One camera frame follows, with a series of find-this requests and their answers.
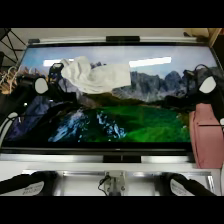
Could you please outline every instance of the black border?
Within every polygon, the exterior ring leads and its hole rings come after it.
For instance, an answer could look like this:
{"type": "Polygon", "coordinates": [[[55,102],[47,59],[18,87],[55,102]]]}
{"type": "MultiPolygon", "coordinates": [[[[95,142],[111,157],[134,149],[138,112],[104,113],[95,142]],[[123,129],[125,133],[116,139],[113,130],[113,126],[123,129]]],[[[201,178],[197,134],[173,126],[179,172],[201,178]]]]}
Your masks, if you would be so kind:
{"type": "MultiPolygon", "coordinates": [[[[69,46],[208,46],[207,43],[184,43],[184,42],[88,42],[88,43],[52,43],[52,44],[30,44],[27,46],[29,48],[42,48],[42,47],[69,47],[69,46]]],[[[20,64],[26,55],[27,49],[23,54],[20,64]]],[[[220,62],[213,49],[210,49],[211,53],[217,63],[217,66],[222,69],[220,62]]],[[[192,153],[191,142],[183,143],[115,143],[115,142],[105,142],[105,143],[79,143],[78,148],[75,148],[74,143],[32,143],[34,146],[30,147],[29,142],[7,142],[3,141],[2,153],[29,153],[29,154],[145,154],[145,155],[186,155],[187,153],[192,153]]]]}

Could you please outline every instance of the white cloth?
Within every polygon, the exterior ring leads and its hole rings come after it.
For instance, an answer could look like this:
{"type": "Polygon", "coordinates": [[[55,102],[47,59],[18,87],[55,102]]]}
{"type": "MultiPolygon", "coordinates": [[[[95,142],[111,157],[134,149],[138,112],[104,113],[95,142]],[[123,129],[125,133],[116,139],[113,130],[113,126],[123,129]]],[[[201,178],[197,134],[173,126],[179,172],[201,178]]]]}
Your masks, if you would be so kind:
{"type": "Polygon", "coordinates": [[[85,56],[77,57],[72,62],[63,59],[61,63],[64,64],[62,76],[85,93],[111,92],[114,88],[131,85],[128,64],[103,65],[91,69],[85,56]]]}

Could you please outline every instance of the red fabric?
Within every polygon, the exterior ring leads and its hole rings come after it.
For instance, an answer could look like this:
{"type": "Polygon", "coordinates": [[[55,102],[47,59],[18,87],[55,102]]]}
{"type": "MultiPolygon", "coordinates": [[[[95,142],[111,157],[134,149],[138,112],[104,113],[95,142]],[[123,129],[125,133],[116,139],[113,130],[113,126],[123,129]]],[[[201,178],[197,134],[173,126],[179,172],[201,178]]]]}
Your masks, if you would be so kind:
{"type": "Polygon", "coordinates": [[[190,113],[190,136],[198,168],[221,168],[224,162],[224,136],[210,104],[198,104],[190,113]]]}

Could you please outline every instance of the pink bag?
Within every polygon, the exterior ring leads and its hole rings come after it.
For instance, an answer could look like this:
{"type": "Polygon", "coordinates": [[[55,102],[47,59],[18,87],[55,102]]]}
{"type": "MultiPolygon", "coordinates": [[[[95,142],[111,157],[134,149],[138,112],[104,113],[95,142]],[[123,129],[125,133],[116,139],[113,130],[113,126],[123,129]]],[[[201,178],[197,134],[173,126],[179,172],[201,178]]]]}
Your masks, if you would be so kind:
{"type": "Polygon", "coordinates": [[[224,162],[224,136],[210,104],[197,104],[190,113],[190,136],[198,168],[221,168],[224,162]]]}

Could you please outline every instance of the sky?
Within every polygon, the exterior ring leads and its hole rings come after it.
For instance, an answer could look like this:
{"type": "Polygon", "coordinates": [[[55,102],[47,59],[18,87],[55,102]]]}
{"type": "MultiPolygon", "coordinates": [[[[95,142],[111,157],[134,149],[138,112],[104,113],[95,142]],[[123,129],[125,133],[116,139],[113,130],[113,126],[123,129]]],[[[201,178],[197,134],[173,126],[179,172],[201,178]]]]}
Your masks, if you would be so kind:
{"type": "Polygon", "coordinates": [[[28,48],[21,65],[29,69],[37,68],[48,73],[49,67],[44,67],[44,60],[73,59],[86,56],[91,63],[128,64],[152,58],[171,57],[171,63],[131,68],[131,71],[144,72],[148,75],[159,75],[160,78],[176,71],[183,76],[183,71],[194,70],[198,64],[208,67],[217,66],[208,47],[204,46],[75,46],[28,48]]]}

